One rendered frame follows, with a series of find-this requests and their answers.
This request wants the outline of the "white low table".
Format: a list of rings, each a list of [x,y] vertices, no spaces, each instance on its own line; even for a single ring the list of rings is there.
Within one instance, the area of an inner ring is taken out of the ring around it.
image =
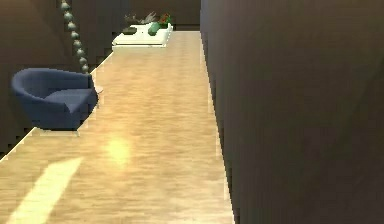
[[[168,25],[167,29],[159,29],[155,36],[148,34],[151,23],[145,25],[133,25],[137,28],[134,35],[124,35],[120,33],[113,41],[112,47],[165,47],[173,31],[173,26]]]

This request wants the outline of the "red flowered house plant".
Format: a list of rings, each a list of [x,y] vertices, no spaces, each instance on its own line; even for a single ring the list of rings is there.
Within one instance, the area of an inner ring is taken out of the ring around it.
[[[170,23],[171,23],[171,15],[169,13],[165,13],[161,15],[158,20],[158,24],[161,29],[167,29]]]

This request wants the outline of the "grey leafy plant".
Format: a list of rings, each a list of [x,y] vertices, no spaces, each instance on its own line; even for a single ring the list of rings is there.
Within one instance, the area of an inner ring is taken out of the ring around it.
[[[124,16],[124,20],[129,25],[145,25],[155,20],[156,13],[151,12],[145,18],[139,18],[136,14]]]

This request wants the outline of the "grey beaded floor lamp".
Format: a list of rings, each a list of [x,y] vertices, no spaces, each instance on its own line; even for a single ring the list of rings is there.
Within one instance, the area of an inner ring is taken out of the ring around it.
[[[70,32],[72,45],[74,47],[74,52],[79,62],[81,72],[84,74],[88,74],[89,73],[88,58],[83,48],[82,41],[80,39],[78,26],[75,23],[75,17],[71,11],[71,5],[67,2],[67,0],[60,0],[60,10],[63,13],[63,19],[65,22],[66,28]]]

